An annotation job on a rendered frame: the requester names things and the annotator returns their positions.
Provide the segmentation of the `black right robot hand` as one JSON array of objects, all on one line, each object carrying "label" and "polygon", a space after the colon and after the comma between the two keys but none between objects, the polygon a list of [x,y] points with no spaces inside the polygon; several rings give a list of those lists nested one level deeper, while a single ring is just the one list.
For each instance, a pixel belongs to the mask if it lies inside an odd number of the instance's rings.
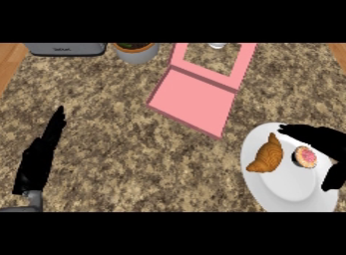
[{"label": "black right robot hand", "polygon": [[309,144],[337,163],[328,168],[321,189],[339,189],[346,181],[346,133],[330,127],[279,125],[278,132]]}]

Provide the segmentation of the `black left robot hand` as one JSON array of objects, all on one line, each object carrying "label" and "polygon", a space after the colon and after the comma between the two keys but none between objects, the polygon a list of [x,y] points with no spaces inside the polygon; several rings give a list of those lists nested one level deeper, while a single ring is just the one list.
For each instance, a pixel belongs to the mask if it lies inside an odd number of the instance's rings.
[{"label": "black left robot hand", "polygon": [[50,173],[53,153],[65,124],[64,107],[58,107],[43,135],[35,137],[28,148],[22,152],[12,190],[13,194],[22,195],[25,191],[43,190]]}]

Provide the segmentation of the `white round plate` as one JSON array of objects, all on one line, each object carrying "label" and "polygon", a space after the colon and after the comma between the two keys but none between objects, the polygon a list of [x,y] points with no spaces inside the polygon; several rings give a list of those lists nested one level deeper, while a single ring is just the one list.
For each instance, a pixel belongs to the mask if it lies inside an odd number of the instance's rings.
[{"label": "white round plate", "polygon": [[[337,161],[321,153],[309,144],[278,132],[281,123],[266,123],[248,133],[241,147],[240,165],[242,178],[250,193],[266,211],[333,211],[337,204],[339,189],[324,191],[321,183],[328,168]],[[274,133],[282,147],[282,159],[271,172],[250,172],[259,148]],[[291,161],[291,153],[299,146],[306,146],[316,155],[313,168],[299,167]]]}]

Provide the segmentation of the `pink cardboard box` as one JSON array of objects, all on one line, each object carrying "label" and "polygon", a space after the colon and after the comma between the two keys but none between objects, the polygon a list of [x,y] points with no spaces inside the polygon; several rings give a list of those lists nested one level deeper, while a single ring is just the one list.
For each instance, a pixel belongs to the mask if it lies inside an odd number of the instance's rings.
[{"label": "pink cardboard box", "polygon": [[146,107],[220,139],[256,44],[240,44],[228,76],[183,59],[186,46],[188,43],[173,44],[167,70],[146,100]]}]

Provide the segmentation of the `brown croissant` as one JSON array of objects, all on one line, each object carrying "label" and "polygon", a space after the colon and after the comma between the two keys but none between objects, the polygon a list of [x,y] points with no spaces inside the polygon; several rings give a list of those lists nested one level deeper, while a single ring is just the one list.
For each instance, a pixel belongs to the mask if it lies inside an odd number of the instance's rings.
[{"label": "brown croissant", "polygon": [[257,150],[254,160],[247,165],[250,172],[271,172],[276,169],[282,159],[282,147],[274,133],[269,134],[268,141]]}]

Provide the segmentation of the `grey toaster appliance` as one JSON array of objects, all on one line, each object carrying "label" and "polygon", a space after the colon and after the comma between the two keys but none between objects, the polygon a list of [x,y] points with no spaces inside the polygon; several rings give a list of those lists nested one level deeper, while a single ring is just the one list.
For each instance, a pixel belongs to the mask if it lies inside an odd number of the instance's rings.
[{"label": "grey toaster appliance", "polygon": [[105,43],[25,43],[35,56],[101,56],[106,50]]}]

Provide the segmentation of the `grey plant pot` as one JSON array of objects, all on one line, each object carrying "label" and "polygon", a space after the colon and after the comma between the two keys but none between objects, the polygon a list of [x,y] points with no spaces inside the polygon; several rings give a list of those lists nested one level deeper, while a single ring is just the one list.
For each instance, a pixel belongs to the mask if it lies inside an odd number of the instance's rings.
[{"label": "grey plant pot", "polygon": [[118,58],[129,64],[142,64],[149,61],[158,54],[160,44],[148,43],[140,48],[123,48],[118,43],[114,43]]}]

